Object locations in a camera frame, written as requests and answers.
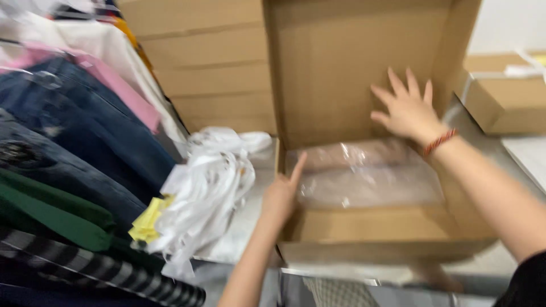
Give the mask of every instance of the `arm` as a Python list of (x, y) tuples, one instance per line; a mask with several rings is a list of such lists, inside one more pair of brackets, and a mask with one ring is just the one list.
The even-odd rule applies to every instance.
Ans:
[(294, 195), (306, 158), (306, 154), (300, 157), (290, 179), (278, 175), (265, 191), (262, 214), (245, 252), (225, 286), (218, 307), (258, 306), (269, 256), (284, 223), (294, 210)]
[[(389, 115), (372, 112), (373, 120), (423, 147), (448, 130), (432, 108), (430, 81), (421, 99), (419, 86), (409, 69), (408, 89), (391, 69), (389, 78), (394, 95), (372, 85), (372, 91), (389, 109)], [(457, 179), (518, 262), (546, 250), (546, 206), (519, 182), (461, 137), (443, 143), (432, 156)]]

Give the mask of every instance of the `red braided bracelet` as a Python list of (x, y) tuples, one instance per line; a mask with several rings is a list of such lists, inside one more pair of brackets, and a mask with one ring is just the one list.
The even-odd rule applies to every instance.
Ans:
[(434, 149), (436, 149), (445, 141), (452, 138), (454, 135), (457, 135), (458, 132), (459, 131), (457, 129), (451, 129), (450, 131), (446, 132), (444, 135), (442, 135), (441, 137), (437, 138), (432, 143), (430, 143), (429, 146), (427, 146), (425, 150), (423, 150), (423, 155), (428, 156)]

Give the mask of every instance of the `pink shirt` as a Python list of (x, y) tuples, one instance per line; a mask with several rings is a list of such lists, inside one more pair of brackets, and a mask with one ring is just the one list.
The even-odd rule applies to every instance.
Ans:
[[(5, 66), (11, 68), (25, 69), (33, 66), (45, 59), (56, 56), (56, 53), (51, 52), (55, 49), (42, 43), (25, 43), (27, 48), (26, 54), (18, 59), (7, 63)], [(106, 87), (111, 89), (124, 104), (131, 109), (136, 117), (145, 124), (152, 133), (157, 133), (157, 127), (160, 121), (159, 112), (142, 98), (135, 90), (127, 84), (114, 70), (98, 58), (86, 54), (81, 50), (62, 48), (75, 56), (75, 63), (83, 67), (89, 74), (99, 80)]]

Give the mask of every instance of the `dark blue jeans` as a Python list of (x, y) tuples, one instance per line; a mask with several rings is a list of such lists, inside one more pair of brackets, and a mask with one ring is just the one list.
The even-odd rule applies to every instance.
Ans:
[(146, 210), (135, 195), (48, 138), (18, 124), (0, 109), (0, 167), (81, 197), (110, 211), (116, 234), (128, 238)]
[(175, 162), (115, 93), (61, 57), (27, 70), (49, 71), (59, 78), (59, 87), (47, 88), (28, 80), (25, 73), (1, 75), (0, 108), (114, 179), (143, 203), (159, 195)]

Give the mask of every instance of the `hand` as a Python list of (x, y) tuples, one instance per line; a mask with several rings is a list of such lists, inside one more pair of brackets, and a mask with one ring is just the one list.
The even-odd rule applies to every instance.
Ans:
[(290, 178), (279, 174), (265, 190), (262, 200), (262, 218), (275, 223), (279, 227), (282, 227), (290, 218), (294, 211), (294, 196), (306, 160), (307, 153), (304, 152), (294, 167)]
[(422, 146), (430, 144), (448, 130), (440, 123), (436, 112), (432, 108), (432, 82), (429, 80), (425, 86), (425, 93), (421, 98), (419, 85), (408, 68), (406, 70), (408, 89), (400, 81), (392, 68), (388, 70), (390, 83), (394, 95), (389, 91), (371, 85), (372, 92), (389, 109), (389, 115), (373, 111), (372, 120), (381, 123), (388, 131), (401, 136), (409, 137)]

